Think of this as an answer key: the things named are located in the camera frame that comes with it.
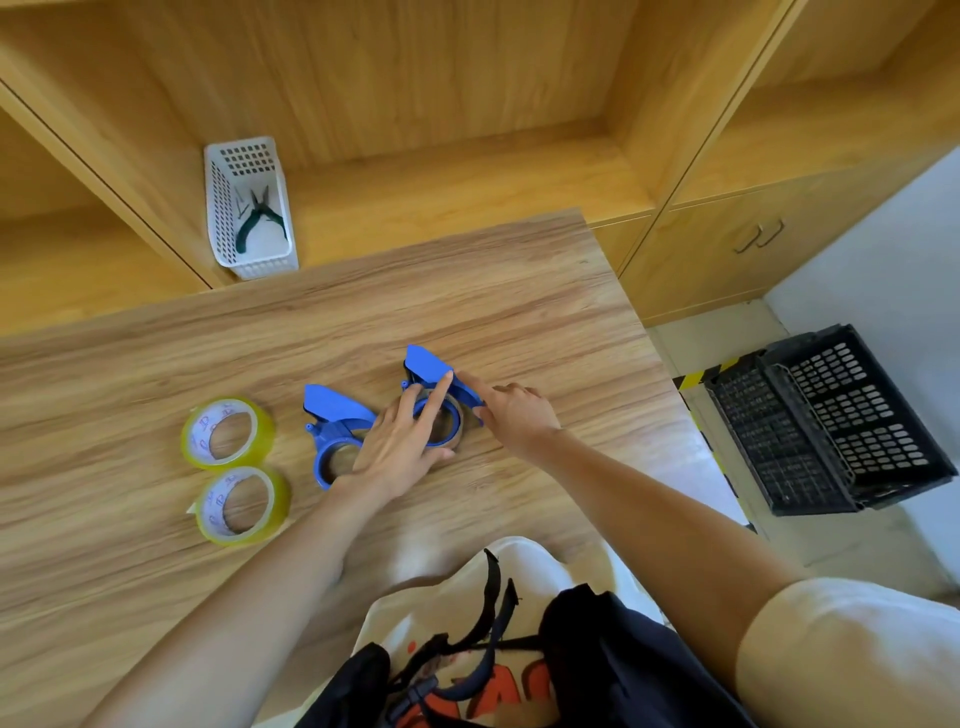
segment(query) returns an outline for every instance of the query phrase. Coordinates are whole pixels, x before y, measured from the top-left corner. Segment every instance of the cabinet handle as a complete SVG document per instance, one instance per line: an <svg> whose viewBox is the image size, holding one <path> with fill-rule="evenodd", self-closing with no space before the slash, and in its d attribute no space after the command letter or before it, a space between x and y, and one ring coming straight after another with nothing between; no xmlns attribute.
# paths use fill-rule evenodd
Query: cabinet handle
<svg viewBox="0 0 960 728"><path fill-rule="evenodd" d="M770 245L770 243L772 243L774 240L777 239L777 236L778 236L781 232L783 232L783 229L784 229L784 228L786 228L786 223L783 222L783 218L781 217L781 218L780 218L780 227L777 228L777 231L770 236L770 239L767 240L767 242L765 242L765 243L757 243L756 246L757 246L758 248L766 248L768 245Z"/></svg>
<svg viewBox="0 0 960 728"><path fill-rule="evenodd" d="M745 246L743 246L740 250L734 249L733 252L736 253L737 255L740 255L741 253L746 253L746 252L747 252L747 249L748 249L750 246L752 246L754 243L756 243L757 240L759 240L759 238L760 238L761 235L763 235L763 226L760 225L760 223L757 223L757 224L756 224L756 235L754 235L754 236L750 239L750 242L747 243Z"/></svg>

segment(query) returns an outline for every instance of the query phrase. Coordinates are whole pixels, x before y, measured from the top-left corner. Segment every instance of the forearm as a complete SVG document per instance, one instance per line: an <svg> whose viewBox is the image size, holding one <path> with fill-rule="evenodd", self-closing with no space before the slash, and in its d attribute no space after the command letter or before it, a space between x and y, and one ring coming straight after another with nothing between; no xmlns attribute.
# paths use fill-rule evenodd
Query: forearm
<svg viewBox="0 0 960 728"><path fill-rule="evenodd" d="M535 458L576 501L691 649L729 688L760 609L808 577L758 536L565 431Z"/></svg>
<svg viewBox="0 0 960 728"><path fill-rule="evenodd" d="M383 496L362 476L264 546L110 692L84 728L249 726Z"/></svg>

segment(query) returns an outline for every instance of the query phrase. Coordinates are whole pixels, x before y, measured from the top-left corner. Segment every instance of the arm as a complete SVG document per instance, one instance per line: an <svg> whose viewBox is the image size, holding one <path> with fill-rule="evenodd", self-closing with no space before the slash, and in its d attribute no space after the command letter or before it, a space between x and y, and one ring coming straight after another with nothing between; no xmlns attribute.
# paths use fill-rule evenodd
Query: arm
<svg viewBox="0 0 960 728"><path fill-rule="evenodd" d="M747 628L806 571L747 528L581 443L536 389L457 376L484 399L476 414L493 436L566 489L701 662L732 690Z"/></svg>
<svg viewBox="0 0 960 728"><path fill-rule="evenodd" d="M414 420L411 386L374 423L353 473L264 546L171 630L103 699L83 728L234 728L256 717L300 633L367 521L453 456L426 448L451 375Z"/></svg>

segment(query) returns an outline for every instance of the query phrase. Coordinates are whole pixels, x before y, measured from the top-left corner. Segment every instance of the pliers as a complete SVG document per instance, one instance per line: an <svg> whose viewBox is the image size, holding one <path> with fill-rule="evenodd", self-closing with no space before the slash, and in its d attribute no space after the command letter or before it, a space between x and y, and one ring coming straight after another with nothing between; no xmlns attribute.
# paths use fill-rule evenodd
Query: pliers
<svg viewBox="0 0 960 728"><path fill-rule="evenodd" d="M280 225L280 229L283 230L283 237L287 236L287 229L283 225L283 218L271 210L268 205L270 202L270 186L268 185L267 188L263 190L263 199L257 200L256 193L253 192L253 190L251 190L250 196L253 200L253 209L251 210L250 217L240 226L240 230L237 232L236 239L234 240L234 247L237 253L240 254L247 251L247 236L250 234L250 231L256 227L256 224L260 222L260 218L262 217L266 217L268 220Z"/></svg>

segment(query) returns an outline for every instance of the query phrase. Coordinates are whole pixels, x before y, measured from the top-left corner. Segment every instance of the black crate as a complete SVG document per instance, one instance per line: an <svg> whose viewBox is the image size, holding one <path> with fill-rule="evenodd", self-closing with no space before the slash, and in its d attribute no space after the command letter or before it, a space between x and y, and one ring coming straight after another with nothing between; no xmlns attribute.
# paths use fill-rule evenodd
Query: black crate
<svg viewBox="0 0 960 728"><path fill-rule="evenodd" d="M957 475L851 326L785 339L705 385L778 516L882 507Z"/></svg>

